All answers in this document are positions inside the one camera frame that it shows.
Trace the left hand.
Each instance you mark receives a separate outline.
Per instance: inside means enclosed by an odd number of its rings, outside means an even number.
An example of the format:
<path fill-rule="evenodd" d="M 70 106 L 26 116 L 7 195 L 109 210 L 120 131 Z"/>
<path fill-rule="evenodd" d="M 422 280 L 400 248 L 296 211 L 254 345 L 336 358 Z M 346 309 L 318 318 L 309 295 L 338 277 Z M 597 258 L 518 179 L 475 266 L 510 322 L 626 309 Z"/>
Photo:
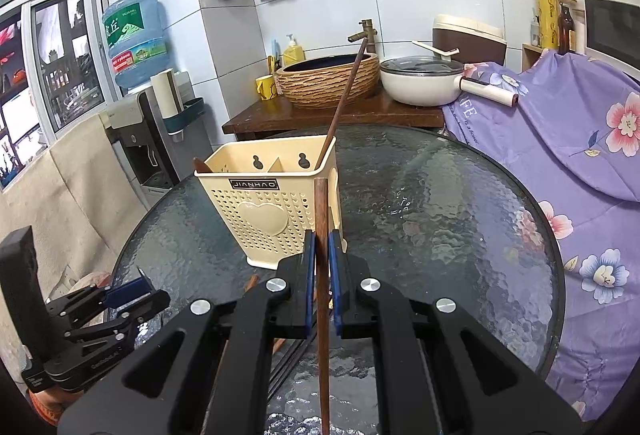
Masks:
<path fill-rule="evenodd" d="M 44 391 L 34 393 L 28 392 L 28 399 L 38 417 L 50 426 L 57 427 L 64 411 L 70 407 L 81 393 L 69 393 L 58 386 L 50 387 Z"/>

